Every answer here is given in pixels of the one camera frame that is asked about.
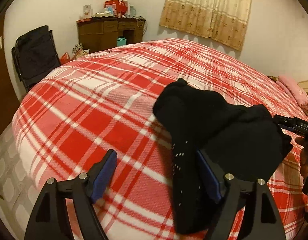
plastic bag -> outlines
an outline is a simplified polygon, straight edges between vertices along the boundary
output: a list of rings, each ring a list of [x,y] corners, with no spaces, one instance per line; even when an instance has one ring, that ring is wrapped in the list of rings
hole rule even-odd
[[[70,62],[71,58],[69,57],[69,54],[66,52],[64,55],[62,55],[62,57],[59,60],[60,60],[60,63],[62,65],[64,65],[64,64]]]

black chair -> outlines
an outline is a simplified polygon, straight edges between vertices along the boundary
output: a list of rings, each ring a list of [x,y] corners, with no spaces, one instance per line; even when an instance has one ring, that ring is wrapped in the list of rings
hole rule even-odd
[[[12,48],[12,58],[27,92],[61,65],[47,25],[20,36]]]

bed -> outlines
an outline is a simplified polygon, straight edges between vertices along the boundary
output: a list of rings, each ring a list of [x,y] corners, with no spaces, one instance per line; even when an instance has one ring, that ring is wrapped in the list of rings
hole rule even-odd
[[[220,93],[228,103],[264,104],[272,115],[308,120],[267,76],[192,41],[147,41],[86,55],[53,70],[26,95],[12,122],[15,153],[0,151],[0,158],[11,165],[5,168],[9,175],[0,167],[0,192],[20,228],[25,231],[38,191],[49,177],[74,178],[112,148],[118,165],[103,199],[94,206],[108,238],[203,239],[205,232],[180,236],[174,231],[171,138],[152,114],[163,88],[180,77],[195,88]],[[308,199],[299,174],[301,147],[293,133],[284,133],[291,135],[294,148],[268,186],[286,238],[293,239]],[[20,177],[12,175],[18,160]],[[80,239],[73,204],[67,205]],[[236,239],[242,215],[237,214],[230,239]]]

curtain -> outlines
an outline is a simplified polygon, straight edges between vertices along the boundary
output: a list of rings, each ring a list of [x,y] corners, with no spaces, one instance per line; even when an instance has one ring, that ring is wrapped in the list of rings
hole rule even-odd
[[[252,0],[165,0],[160,25],[242,50]]]

human hand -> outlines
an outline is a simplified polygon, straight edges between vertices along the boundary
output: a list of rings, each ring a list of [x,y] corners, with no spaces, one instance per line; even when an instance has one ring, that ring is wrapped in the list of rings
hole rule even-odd
[[[305,141],[304,138],[297,137],[295,142],[304,147],[300,154],[300,173],[301,176],[305,179],[308,176],[308,141]]]

